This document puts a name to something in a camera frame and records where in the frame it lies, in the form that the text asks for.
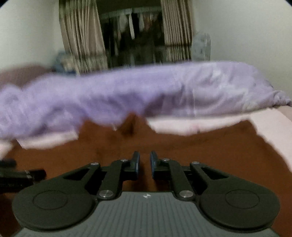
metal screw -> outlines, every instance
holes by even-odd
[[[190,197],[192,197],[194,195],[194,193],[192,191],[189,191],[189,190],[180,191],[179,194],[183,198],[190,198]]]
[[[102,190],[99,192],[99,196],[103,197],[103,198],[109,198],[111,196],[113,196],[113,192],[110,190]]]

beige curtain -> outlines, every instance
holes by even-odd
[[[193,36],[192,8],[189,0],[161,0],[166,60],[191,59]]]
[[[107,69],[96,0],[60,0],[60,26],[66,52],[79,73]]]

brown bed sheet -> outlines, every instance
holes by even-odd
[[[113,160],[130,158],[135,150],[141,153],[139,180],[125,182],[123,190],[165,190],[163,183],[151,178],[152,150],[159,157],[175,159],[181,165],[203,162],[275,192],[281,210],[273,229],[281,236],[292,236],[292,173],[249,121],[207,133],[178,136],[157,134],[144,119],[130,115],[117,131],[86,122],[78,140],[46,150],[25,150],[16,145],[7,157],[14,158],[20,170],[44,168],[48,178],[52,178],[91,162],[109,165]],[[2,195],[0,200],[0,233],[4,237],[19,228],[11,210],[12,197]]]

